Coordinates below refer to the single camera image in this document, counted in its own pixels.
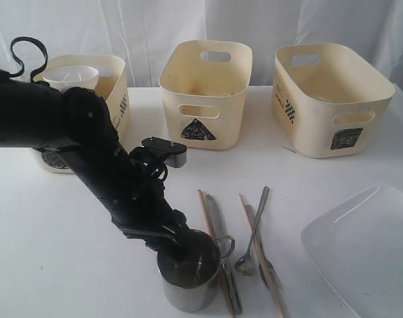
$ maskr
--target white square plate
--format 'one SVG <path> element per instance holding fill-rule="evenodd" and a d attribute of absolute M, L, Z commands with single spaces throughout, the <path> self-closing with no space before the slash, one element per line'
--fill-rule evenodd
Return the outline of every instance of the white square plate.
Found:
<path fill-rule="evenodd" d="M 362 318 L 403 317 L 403 193 L 378 185 L 311 222 L 302 243 Z"/>

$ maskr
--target white tablecloth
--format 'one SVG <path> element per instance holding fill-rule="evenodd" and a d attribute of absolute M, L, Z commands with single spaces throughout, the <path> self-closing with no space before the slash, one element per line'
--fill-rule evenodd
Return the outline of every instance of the white tablecloth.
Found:
<path fill-rule="evenodd" d="M 147 136 L 167 137 L 159 88 L 129 89 L 127 150 Z M 273 119 L 271 87 L 250 87 L 235 147 L 188 150 L 170 169 L 166 197 L 189 226 L 206 230 L 196 193 L 214 195 L 237 240 L 236 260 L 249 228 L 238 193 L 257 206 L 272 192 L 262 216 L 265 251 L 284 286 L 291 317 L 354 317 L 306 255 L 300 232 L 316 217 L 375 184 L 403 191 L 403 93 L 398 89 L 369 147 L 354 156 L 311 159 L 294 154 Z M 274 317 L 259 274 L 236 274 L 243 317 Z M 221 292 L 198 316 L 228 317 Z M 0 318 L 188 317 L 163 295 L 156 255 L 127 240 L 108 212 L 74 175 L 41 170 L 27 149 L 0 149 Z"/>

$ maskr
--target white curtain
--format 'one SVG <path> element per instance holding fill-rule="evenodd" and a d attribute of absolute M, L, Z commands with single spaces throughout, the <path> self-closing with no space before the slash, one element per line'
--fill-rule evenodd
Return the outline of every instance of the white curtain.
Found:
<path fill-rule="evenodd" d="M 231 40 L 253 49 L 251 85 L 272 83 L 281 46 L 336 42 L 403 90 L 403 0 L 0 0 L 0 67 L 17 66 L 16 36 L 45 43 L 50 57 L 115 54 L 129 86 L 157 86 L 173 49 L 187 40 Z M 42 57 L 17 44 L 27 70 Z"/>

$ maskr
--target metal spoon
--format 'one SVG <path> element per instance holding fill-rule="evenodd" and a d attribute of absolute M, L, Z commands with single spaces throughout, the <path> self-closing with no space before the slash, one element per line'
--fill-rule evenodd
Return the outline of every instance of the metal spoon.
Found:
<path fill-rule="evenodd" d="M 252 208 L 251 205 L 246 205 L 245 208 L 246 208 L 246 210 L 247 210 L 247 212 L 248 212 L 248 214 L 249 214 L 250 223 L 251 223 L 252 226 L 253 226 L 253 223 L 255 222 L 255 213 L 253 212 L 253 208 Z M 260 238 L 260 233 L 259 233 L 259 231 L 257 231 L 256 237 L 257 237 L 257 240 L 258 240 L 258 242 L 259 242 L 260 249 L 262 250 L 262 254 L 263 254 L 264 258 L 265 258 L 266 265 L 268 266 L 268 270 L 269 270 L 269 272 L 270 272 L 271 275 L 272 275 L 272 278 L 274 278 L 274 281 L 276 282 L 276 285 L 277 285 L 279 288 L 282 288 L 281 281 L 280 281 L 280 279 L 278 278 L 277 273 L 275 272 L 274 266 L 273 266 L 272 263 L 269 261 L 269 259 L 267 259 L 266 256 L 265 256 L 265 253 L 264 253 L 264 250 L 263 250 L 263 245 L 262 245 L 262 239 Z M 266 284 L 265 275 L 263 274 L 262 266 L 261 266 L 260 264 L 259 264 L 259 273 L 260 273 L 260 276 L 261 276 L 261 278 L 262 278 L 263 283 L 265 284 L 266 287 L 268 287 L 268 285 Z"/>
<path fill-rule="evenodd" d="M 250 241 L 246 253 L 244 253 L 242 257 L 240 257 L 240 259 L 235 262 L 234 265 L 235 270 L 241 275 L 252 276 L 253 274 L 255 274 L 255 265 L 253 264 L 253 261 L 250 257 L 250 247 L 252 245 L 253 238 L 255 237 L 260 217 L 262 216 L 262 212 L 266 202 L 266 197 L 268 197 L 268 192 L 269 187 L 264 187 L 262 191 L 262 196 L 260 197 L 260 202 L 256 213 L 255 224 L 253 225 L 252 234 L 250 235 Z"/>

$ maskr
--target plastic storage basket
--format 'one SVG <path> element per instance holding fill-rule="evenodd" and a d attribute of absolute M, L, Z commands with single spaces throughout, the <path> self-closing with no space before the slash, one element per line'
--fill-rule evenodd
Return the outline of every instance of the plastic storage basket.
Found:
<path fill-rule="evenodd" d="M 209 60 L 218 52 L 229 61 Z M 239 139 L 252 61 L 252 50 L 241 43 L 181 43 L 159 81 L 170 139 L 195 148 L 232 147 Z"/>
<path fill-rule="evenodd" d="M 125 134 L 129 122 L 129 96 L 125 61 L 113 55 L 65 55 L 48 61 L 47 70 L 60 66 L 86 65 L 99 70 L 99 79 L 94 91 L 106 100 L 110 119 L 116 128 L 119 140 Z M 42 80 L 41 74 L 35 80 Z M 50 172 L 72 172 L 65 163 L 53 152 L 41 154 L 31 150 L 38 163 Z"/>
<path fill-rule="evenodd" d="M 275 54 L 272 108 L 305 156 L 363 151 L 394 93 L 383 75 L 340 44 L 286 46 Z"/>

